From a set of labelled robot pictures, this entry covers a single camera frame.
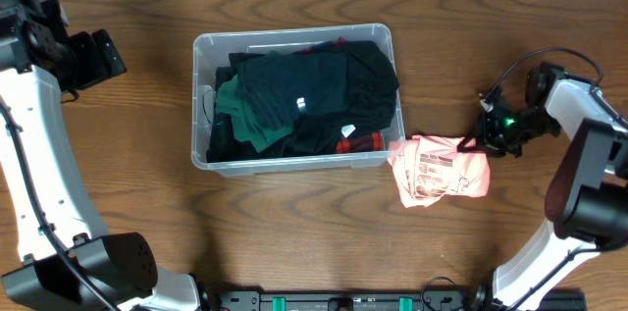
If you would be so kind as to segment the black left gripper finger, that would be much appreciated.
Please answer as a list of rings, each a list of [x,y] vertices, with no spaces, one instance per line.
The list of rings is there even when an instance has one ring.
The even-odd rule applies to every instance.
[[[126,64],[108,31],[99,29],[92,34],[92,38],[101,54],[103,65],[107,71],[107,78],[124,74],[127,71]]]
[[[104,56],[108,37],[106,30],[82,31],[70,37],[69,45],[77,60],[77,88],[90,88],[109,77],[110,67]]]

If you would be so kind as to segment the pink printed t-shirt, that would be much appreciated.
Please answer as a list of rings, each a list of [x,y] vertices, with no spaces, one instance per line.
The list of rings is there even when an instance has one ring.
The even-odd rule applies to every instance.
[[[488,158],[482,152],[459,152],[461,141],[460,137],[414,135],[391,144],[388,162],[404,207],[428,207],[445,196],[487,195]]]

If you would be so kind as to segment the clear plastic storage container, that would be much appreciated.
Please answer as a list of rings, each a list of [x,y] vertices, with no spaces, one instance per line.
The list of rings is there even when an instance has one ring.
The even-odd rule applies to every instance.
[[[192,47],[192,122],[190,159],[203,171],[223,177],[252,176],[261,173],[318,170],[331,168],[377,167],[387,162],[395,148],[405,141],[401,104],[395,101],[395,113],[388,128],[382,130],[384,148],[380,151],[347,154],[303,156],[292,158],[239,160],[210,163],[211,129],[215,124],[215,72],[230,64],[229,55],[236,52],[287,54],[325,41],[344,38],[348,41],[370,40],[394,60],[393,38],[383,24],[307,27],[263,31],[215,32],[199,35]]]

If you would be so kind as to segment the dark green garment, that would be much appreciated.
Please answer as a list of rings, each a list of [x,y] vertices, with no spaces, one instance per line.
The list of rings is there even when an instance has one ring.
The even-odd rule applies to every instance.
[[[257,152],[262,152],[275,142],[293,132],[293,125],[273,130],[266,121],[255,115],[247,101],[236,94],[238,75],[225,81],[216,97],[215,111],[231,116],[234,138],[249,142]]]

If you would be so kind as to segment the black garment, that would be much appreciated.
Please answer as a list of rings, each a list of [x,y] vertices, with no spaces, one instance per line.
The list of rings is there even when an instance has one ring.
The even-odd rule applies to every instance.
[[[222,86],[230,82],[236,75],[236,64],[261,57],[255,53],[231,53],[229,55],[230,65],[219,67],[215,73],[216,93],[219,93]],[[209,163],[231,162],[241,160],[257,160],[262,155],[258,153],[249,142],[240,142],[234,137],[234,127],[230,114],[218,111],[219,96],[216,96],[214,105],[214,124],[211,129],[209,149],[206,152],[206,159]]]

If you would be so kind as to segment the dark navy shirt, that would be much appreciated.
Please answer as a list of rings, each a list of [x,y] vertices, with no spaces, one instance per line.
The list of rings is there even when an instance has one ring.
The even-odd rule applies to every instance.
[[[348,61],[342,54],[234,53],[230,62],[237,96],[273,129],[348,108]]]

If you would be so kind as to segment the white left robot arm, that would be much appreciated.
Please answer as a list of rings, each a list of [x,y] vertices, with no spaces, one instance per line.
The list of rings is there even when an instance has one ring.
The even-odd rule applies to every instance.
[[[62,106],[126,71],[105,30],[69,34],[59,0],[1,0],[1,168],[21,266],[1,278],[33,310],[205,310],[191,274],[139,233],[111,233],[81,179]]]

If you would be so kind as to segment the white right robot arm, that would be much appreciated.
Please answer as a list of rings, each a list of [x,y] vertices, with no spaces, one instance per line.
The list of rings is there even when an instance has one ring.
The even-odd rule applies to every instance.
[[[570,144],[545,196],[545,218],[531,239],[471,298],[471,310],[537,310],[580,265],[627,244],[627,122],[599,85],[543,62],[527,75],[525,108],[513,111],[495,83],[460,153],[519,157],[529,140],[565,133]]]

